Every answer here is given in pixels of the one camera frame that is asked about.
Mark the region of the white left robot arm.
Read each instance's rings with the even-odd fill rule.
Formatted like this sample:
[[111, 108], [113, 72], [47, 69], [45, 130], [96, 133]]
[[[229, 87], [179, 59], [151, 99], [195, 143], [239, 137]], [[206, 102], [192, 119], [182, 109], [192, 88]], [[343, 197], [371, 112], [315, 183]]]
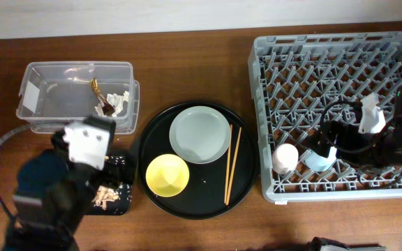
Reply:
[[77, 250], [74, 235], [84, 216], [128, 212], [135, 173], [126, 151], [109, 154], [102, 170], [43, 151], [17, 175], [17, 215], [7, 227], [3, 249]]

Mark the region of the yellow bowl with food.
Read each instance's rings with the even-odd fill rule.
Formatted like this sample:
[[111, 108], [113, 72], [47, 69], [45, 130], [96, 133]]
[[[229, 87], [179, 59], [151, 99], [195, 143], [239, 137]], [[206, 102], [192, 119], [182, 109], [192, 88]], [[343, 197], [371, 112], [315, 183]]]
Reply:
[[177, 155], [163, 154], [147, 166], [145, 179], [148, 188], [160, 197], [173, 197], [188, 185], [190, 172], [186, 162]]

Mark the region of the pink plastic cup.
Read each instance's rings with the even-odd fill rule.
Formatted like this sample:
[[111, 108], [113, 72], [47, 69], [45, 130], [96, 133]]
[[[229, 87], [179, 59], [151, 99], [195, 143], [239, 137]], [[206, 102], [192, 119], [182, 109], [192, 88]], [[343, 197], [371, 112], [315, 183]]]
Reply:
[[273, 170], [278, 174], [287, 174], [297, 167], [299, 152], [292, 144], [280, 144], [272, 153]]

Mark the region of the gold snack wrapper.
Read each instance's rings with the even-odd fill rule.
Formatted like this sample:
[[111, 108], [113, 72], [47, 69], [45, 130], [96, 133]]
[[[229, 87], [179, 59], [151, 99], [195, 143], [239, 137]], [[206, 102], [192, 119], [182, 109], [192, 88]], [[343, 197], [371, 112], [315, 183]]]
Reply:
[[102, 112], [106, 116], [112, 116], [114, 114], [114, 107], [105, 99], [104, 95], [101, 93], [101, 90], [98, 86], [98, 82], [96, 78], [93, 78], [89, 85], [92, 91], [95, 93], [97, 99], [99, 100], [100, 107]]

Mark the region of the white tissue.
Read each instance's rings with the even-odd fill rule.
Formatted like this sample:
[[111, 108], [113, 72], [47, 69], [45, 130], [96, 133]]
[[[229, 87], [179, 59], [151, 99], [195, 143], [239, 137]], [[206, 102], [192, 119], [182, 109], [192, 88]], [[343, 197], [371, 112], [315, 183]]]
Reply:
[[96, 113], [99, 116], [117, 117], [117, 115], [119, 115], [121, 113], [121, 111], [124, 109], [124, 103], [128, 102], [128, 100], [129, 100], [129, 92], [128, 91], [124, 91], [123, 95], [109, 93], [107, 95], [107, 102], [108, 102], [108, 104], [110, 104], [111, 106], [114, 107], [114, 112], [111, 115], [104, 115], [103, 109], [100, 104], [96, 105], [94, 108], [95, 108]]

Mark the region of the blue plastic cup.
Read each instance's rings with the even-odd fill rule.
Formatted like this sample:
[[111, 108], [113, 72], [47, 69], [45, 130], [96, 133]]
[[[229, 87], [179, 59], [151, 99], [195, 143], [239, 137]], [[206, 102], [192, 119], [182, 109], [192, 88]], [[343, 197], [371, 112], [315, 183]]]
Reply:
[[331, 147], [329, 150], [329, 155], [325, 158], [318, 155], [316, 152], [311, 151], [311, 154], [304, 160], [306, 166], [316, 172], [327, 171], [336, 161], [335, 147]]

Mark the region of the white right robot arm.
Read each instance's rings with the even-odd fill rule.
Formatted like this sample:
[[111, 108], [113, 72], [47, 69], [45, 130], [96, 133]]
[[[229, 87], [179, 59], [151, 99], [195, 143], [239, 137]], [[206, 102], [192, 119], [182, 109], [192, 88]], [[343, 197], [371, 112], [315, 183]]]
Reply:
[[[382, 110], [375, 93], [360, 101], [338, 100], [327, 106], [349, 106], [354, 109], [358, 125], [332, 119], [326, 120], [327, 110], [321, 113], [319, 129], [306, 138], [306, 147], [326, 158], [332, 148], [338, 159], [359, 167], [359, 175], [374, 174], [384, 167], [402, 167], [402, 87], [394, 101], [394, 116], [386, 124], [381, 122]], [[397, 184], [398, 178], [388, 185]]]

